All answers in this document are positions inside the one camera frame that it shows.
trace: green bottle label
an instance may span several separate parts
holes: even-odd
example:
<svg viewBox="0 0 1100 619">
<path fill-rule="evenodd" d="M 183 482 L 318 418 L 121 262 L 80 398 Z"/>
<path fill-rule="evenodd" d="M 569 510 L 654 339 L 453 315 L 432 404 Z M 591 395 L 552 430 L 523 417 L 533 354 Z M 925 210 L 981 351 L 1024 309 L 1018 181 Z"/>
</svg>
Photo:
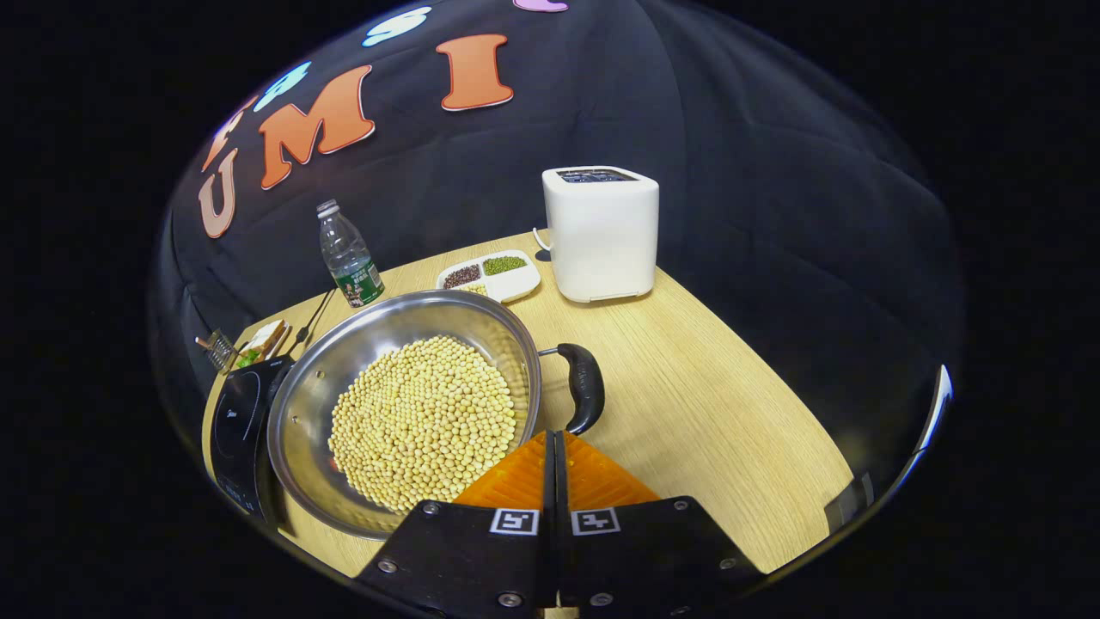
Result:
<svg viewBox="0 0 1100 619">
<path fill-rule="evenodd" d="M 352 307 L 362 307 L 367 302 L 378 298 L 378 295 L 386 289 L 378 276 L 378 268 L 374 261 L 370 261 L 365 266 L 350 275 L 336 277 L 337 287 L 344 292 L 344 298 Z"/>
</svg>

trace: black pan handle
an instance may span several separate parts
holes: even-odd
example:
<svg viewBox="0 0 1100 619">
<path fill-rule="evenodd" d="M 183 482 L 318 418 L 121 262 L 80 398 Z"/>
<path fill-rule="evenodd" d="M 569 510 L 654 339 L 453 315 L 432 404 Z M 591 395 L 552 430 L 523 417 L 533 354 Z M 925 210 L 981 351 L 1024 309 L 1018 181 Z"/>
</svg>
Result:
<svg viewBox="0 0 1100 619">
<path fill-rule="evenodd" d="M 565 424 L 565 431 L 582 434 L 600 420 L 604 412 L 604 375 L 587 349 L 575 344 L 559 344 L 558 349 L 540 351 L 539 356 L 557 353 L 569 362 L 569 393 L 576 410 Z"/>
</svg>

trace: stainless steel pan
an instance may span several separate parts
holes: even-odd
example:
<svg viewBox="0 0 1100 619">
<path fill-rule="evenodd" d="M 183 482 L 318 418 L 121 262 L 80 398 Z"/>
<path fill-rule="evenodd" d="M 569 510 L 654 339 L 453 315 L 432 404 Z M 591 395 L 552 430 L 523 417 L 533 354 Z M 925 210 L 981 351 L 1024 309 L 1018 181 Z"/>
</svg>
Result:
<svg viewBox="0 0 1100 619">
<path fill-rule="evenodd" d="M 377 506 L 336 471 L 328 439 L 332 409 L 359 373 L 391 351 L 417 340 L 449 335 L 482 353 L 504 375 L 516 404 L 510 453 L 535 432 L 542 373 L 539 356 L 558 353 L 570 363 L 576 405 L 566 430 L 580 434 L 603 411 L 600 367 L 584 349 L 561 344 L 539 352 L 519 319 L 499 302 L 470 291 L 435 289 L 384 300 L 324 334 L 278 377 L 267 425 L 267 446 L 279 482 L 306 511 L 352 535 L 386 539 L 404 518 Z"/>
</svg>

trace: power cord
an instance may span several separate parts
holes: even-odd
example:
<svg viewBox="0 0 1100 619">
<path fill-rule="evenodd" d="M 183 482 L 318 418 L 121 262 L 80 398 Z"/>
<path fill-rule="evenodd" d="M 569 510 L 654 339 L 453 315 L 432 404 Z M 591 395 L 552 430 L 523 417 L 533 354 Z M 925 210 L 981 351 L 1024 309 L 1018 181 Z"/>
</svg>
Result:
<svg viewBox="0 0 1100 619">
<path fill-rule="evenodd" d="M 324 307 L 324 305 L 329 301 L 329 298 L 332 296 L 332 292 L 334 292 L 336 290 L 337 290 L 336 288 L 332 288 L 324 294 L 324 298 L 322 298 L 321 303 L 317 306 L 316 311 L 314 311 L 312 318 L 310 318 L 309 322 L 306 323 L 306 327 L 298 330 L 298 334 L 294 336 L 294 346 L 292 346 L 290 350 L 286 352 L 287 355 L 294 353 L 294 350 L 297 349 L 298 345 L 301 344 L 302 342 L 306 342 L 306 339 L 309 338 L 309 332 L 314 327 L 314 321 L 317 320 L 318 314 L 321 313 L 321 308 Z"/>
</svg>

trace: food tray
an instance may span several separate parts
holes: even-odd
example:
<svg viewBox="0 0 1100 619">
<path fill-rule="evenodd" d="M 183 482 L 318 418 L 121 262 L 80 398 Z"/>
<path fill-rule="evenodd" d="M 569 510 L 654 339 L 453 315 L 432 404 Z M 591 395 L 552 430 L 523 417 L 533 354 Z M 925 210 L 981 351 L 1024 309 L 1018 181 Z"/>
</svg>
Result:
<svg viewBox="0 0 1100 619">
<path fill-rule="evenodd" d="M 490 257 L 501 257 L 503 255 L 513 255 L 522 258 L 527 265 L 505 270 L 503 273 L 497 273 L 495 275 L 486 275 L 485 267 L 482 263 Z M 459 268 L 470 266 L 471 264 L 477 265 L 477 272 L 481 276 L 476 279 L 454 286 L 452 289 L 461 289 L 475 283 L 484 284 L 486 296 L 498 302 L 507 302 L 509 300 L 527 296 L 532 289 L 536 288 L 536 286 L 539 285 L 539 281 L 542 280 L 542 275 L 539 274 L 538 267 L 535 266 L 535 263 L 531 262 L 531 258 L 526 253 L 518 248 L 506 248 L 495 253 L 486 253 L 480 257 L 466 259 L 465 262 L 459 262 L 458 264 L 452 264 L 447 268 L 443 268 L 439 276 L 436 277 L 436 287 L 442 288 L 443 280 L 447 279 L 448 275 Z"/>
</svg>

